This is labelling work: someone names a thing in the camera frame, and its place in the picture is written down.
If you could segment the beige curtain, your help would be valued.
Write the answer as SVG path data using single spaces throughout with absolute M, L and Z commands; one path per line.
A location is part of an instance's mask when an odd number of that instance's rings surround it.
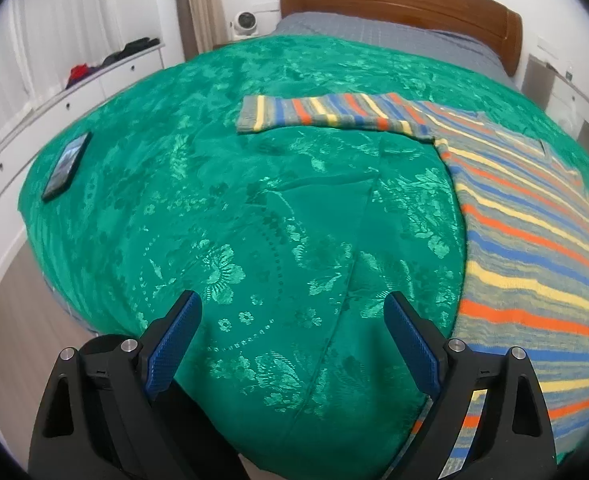
M 180 38 L 187 60 L 227 42 L 222 0 L 176 0 Z

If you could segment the red cloth on cabinet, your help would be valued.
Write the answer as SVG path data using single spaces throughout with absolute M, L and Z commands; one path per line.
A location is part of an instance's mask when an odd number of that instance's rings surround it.
M 87 64 L 76 65 L 70 70 L 70 75 L 66 85 L 66 89 L 70 89 L 82 80 L 92 76 L 96 72 L 96 67 L 88 66 Z

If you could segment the white drawer cabinet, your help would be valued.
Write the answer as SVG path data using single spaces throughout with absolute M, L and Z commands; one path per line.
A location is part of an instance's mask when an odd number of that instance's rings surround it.
M 0 280 L 24 243 L 18 194 L 38 152 L 112 96 L 163 70 L 163 48 L 163 44 L 155 44 L 82 80 L 57 96 L 54 104 L 32 118 L 0 150 Z

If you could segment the white desk shelf unit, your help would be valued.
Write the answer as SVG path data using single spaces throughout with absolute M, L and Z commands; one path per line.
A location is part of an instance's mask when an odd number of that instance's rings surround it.
M 589 99 L 549 63 L 529 56 L 522 93 L 589 155 Z

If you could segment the black clothes on cabinet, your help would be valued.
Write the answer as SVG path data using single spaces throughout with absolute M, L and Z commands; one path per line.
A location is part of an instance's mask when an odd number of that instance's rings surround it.
M 124 58 L 130 58 L 131 56 L 148 50 L 152 47 L 157 47 L 160 44 L 159 38 L 142 37 L 137 40 L 131 41 L 125 44 L 122 50 L 109 54 L 104 62 L 101 63 L 101 67 L 108 67 L 114 63 L 124 60 Z

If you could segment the white sheer curtain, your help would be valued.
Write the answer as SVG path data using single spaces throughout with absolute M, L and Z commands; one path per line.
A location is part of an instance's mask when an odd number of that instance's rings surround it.
M 0 144 L 64 89 L 74 66 L 102 60 L 119 42 L 107 0 L 4 0 Z

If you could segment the wooden headboard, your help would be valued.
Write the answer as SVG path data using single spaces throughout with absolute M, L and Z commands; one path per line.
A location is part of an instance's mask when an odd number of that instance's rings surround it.
M 326 12 L 367 20 L 457 32 L 479 40 L 499 57 L 509 76 L 520 62 L 520 14 L 494 0 L 280 0 L 280 12 Z

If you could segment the black smartphone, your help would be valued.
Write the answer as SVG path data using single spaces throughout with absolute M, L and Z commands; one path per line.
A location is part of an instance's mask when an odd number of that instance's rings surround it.
M 67 192 L 78 172 L 78 167 L 87 150 L 88 144 L 92 139 L 93 133 L 87 131 L 71 140 L 64 147 L 42 193 L 43 203 L 49 203 L 64 192 Z

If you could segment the grey bed sheet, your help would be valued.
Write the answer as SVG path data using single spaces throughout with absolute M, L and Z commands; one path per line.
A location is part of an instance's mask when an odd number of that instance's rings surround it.
M 329 36 L 421 55 L 472 70 L 517 90 L 499 56 L 490 47 L 458 32 L 422 29 L 334 13 L 301 12 L 283 18 L 273 35 Z

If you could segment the striped knit sweater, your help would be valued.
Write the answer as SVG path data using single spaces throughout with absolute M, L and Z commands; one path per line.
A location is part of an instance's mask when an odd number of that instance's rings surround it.
M 556 450 L 589 431 L 589 192 L 544 141 L 482 113 L 396 93 L 247 96 L 237 127 L 373 129 L 433 144 L 465 218 L 454 333 L 474 349 L 521 344 L 541 383 Z

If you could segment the green floral bedspread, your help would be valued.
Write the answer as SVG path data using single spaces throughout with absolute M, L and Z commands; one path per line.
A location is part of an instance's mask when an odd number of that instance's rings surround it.
M 271 36 L 118 94 L 44 146 L 18 201 L 48 282 L 94 330 L 136 337 L 184 290 L 201 297 L 177 382 L 242 455 L 288 479 L 381 477 L 420 429 L 429 402 L 385 328 L 387 295 L 459 338 L 465 218 L 431 142 L 237 127 L 247 96 L 343 93 L 482 113 L 549 143 L 589 192 L 589 157 L 518 91 L 432 58 Z M 87 131 L 70 188 L 43 203 Z

